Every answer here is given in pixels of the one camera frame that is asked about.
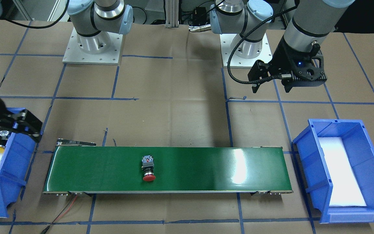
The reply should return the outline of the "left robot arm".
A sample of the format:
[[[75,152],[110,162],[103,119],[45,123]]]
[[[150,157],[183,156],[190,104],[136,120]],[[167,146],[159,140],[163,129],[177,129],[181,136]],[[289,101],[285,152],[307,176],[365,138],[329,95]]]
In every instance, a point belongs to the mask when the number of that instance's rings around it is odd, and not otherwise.
[[[215,34],[235,34],[226,62],[230,78],[235,82],[259,87],[278,79],[285,92],[293,87],[321,86],[327,81],[321,44],[334,30],[352,0],[301,0],[297,6],[274,14],[263,0],[216,0],[210,7],[210,24]],[[249,59],[246,47],[260,49],[268,23],[280,15],[294,11],[285,33],[270,62],[257,60],[248,73],[248,80],[235,78],[231,72],[234,55]]]

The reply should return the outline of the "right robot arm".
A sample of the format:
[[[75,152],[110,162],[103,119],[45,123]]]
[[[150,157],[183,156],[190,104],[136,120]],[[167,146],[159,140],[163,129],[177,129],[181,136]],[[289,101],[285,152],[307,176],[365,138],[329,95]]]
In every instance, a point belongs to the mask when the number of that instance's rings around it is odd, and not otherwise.
[[[103,52],[110,45],[108,33],[128,34],[133,10],[123,0],[68,0],[63,11],[68,14],[85,53]],[[29,136],[40,142],[43,123],[27,109],[14,113],[0,99],[0,131]],[[0,146],[7,139],[0,136]]]

